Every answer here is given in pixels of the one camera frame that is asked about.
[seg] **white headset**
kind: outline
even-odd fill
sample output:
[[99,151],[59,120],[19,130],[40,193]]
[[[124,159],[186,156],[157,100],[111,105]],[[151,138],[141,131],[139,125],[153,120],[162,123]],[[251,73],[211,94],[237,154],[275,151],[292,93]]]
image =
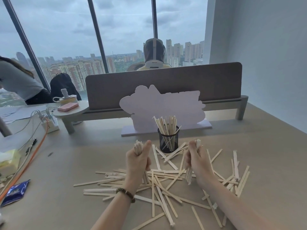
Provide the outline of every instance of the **white headset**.
[[157,55],[157,38],[151,38],[151,39],[147,40],[147,42],[149,42],[151,40],[153,41],[153,47],[154,47],[153,59],[145,62],[145,66],[148,69],[161,69],[161,68],[163,68],[163,62],[156,60],[156,57],[157,57],[156,56]]

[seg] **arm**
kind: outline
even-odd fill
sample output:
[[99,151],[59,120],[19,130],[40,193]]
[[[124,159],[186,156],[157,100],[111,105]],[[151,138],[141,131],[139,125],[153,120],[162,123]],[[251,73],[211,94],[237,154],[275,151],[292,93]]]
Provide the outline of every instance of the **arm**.
[[[148,157],[151,141],[148,140],[143,147],[142,154],[136,156],[134,149],[126,153],[127,175],[123,188],[135,195],[142,182],[144,171],[150,170],[151,161]],[[91,230],[119,230],[122,228],[127,216],[131,199],[124,193],[118,192],[106,210],[96,221]]]
[[216,201],[219,208],[238,230],[278,230],[268,220],[224,187],[214,176],[209,157],[202,146],[196,151],[194,140],[185,155],[186,166],[192,166],[199,186]]

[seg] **gray shirt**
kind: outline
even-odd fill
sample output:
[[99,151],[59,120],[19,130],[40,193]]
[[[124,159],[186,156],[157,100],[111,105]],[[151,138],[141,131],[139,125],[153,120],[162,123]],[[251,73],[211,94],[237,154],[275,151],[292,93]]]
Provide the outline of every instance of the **gray shirt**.
[[24,100],[34,97],[44,89],[34,78],[6,61],[0,61],[0,85],[7,91],[17,93]]

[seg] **black mesh pen holder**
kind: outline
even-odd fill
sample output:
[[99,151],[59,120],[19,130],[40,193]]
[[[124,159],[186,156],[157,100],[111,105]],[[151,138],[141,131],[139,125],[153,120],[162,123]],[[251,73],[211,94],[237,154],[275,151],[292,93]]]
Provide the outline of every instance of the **black mesh pen holder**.
[[158,129],[159,138],[160,138],[160,150],[164,153],[171,153],[174,152],[178,148],[178,134],[177,131],[174,135],[163,135],[161,134],[160,130]]

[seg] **yellow tissue pack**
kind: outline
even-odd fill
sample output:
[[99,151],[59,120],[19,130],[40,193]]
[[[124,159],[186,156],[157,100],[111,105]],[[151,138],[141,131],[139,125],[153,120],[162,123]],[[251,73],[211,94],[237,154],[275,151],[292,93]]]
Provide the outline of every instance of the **yellow tissue pack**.
[[16,173],[20,157],[20,153],[17,149],[0,153],[0,178],[6,178]]

